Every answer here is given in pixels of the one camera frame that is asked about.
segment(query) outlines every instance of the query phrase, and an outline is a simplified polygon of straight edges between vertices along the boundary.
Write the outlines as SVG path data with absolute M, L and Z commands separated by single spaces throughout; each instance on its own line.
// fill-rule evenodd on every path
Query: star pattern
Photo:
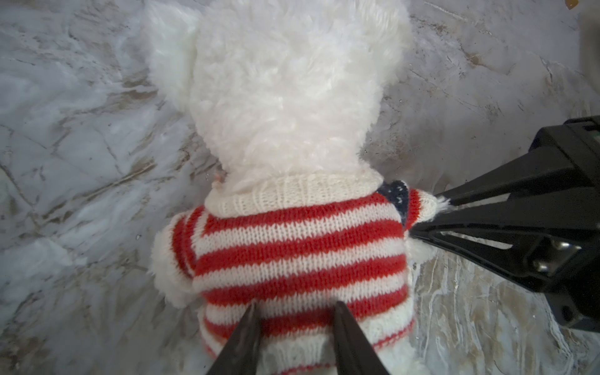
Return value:
M 383 183 L 377 192 L 387 198 L 398 210 L 402 224 L 406 225 L 406 216 L 409 210 L 409 188 L 402 181 Z

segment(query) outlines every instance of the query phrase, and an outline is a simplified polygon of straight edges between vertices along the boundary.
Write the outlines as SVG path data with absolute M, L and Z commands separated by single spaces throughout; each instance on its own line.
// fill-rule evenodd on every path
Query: white marble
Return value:
M 540 127 L 599 114 L 578 68 L 585 3 L 414 0 L 415 50 L 365 158 L 440 192 L 525 153 Z M 142 7 L 0 4 L 0 373 L 210 365 L 192 311 L 146 273 L 154 233 L 203 201 L 216 160 L 146 78 Z M 543 297 L 450 254 L 417 290 L 412 340 L 436 374 L 579 374 L 600 353 Z

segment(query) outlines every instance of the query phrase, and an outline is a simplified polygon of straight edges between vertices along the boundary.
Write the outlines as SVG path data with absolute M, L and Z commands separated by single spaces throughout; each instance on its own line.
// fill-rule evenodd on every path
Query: white teddy bear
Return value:
M 335 373 L 331 314 L 344 301 L 392 374 L 428 374 L 407 238 L 443 207 L 383 178 L 359 152 L 411 46 L 395 0 L 215 0 L 148 5 L 152 81 L 226 172 L 204 205 L 156 238 L 156 287 L 176 307 L 202 296 L 217 355 L 252 300 L 258 372 Z

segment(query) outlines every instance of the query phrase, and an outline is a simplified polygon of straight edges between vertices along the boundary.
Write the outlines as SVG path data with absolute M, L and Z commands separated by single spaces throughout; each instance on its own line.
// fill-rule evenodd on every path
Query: sweater collar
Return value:
M 382 182 L 383 177 L 377 171 L 364 169 L 353 175 L 316 173 L 269 179 L 241 194 L 227 194 L 220 184 L 215 184 L 204 206 L 219 218 L 257 215 L 366 197 Z

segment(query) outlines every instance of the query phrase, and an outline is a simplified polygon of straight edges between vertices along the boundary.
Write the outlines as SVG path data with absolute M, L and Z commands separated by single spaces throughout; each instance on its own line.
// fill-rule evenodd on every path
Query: knitted sweater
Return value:
M 399 340 L 414 315 L 404 237 L 415 222 L 433 217 L 437 201 L 400 182 L 378 193 L 379 175 L 363 177 L 300 176 L 245 196 L 211 193 L 205 206 L 176 215 L 158 234 L 157 287 L 178 306 L 197 295 L 206 300 L 200 333 L 213 355 L 258 300 L 259 373 L 334 365 L 337 300 L 376 349 Z M 294 191 L 304 198 L 290 198 Z M 265 203 L 261 194 L 277 199 Z

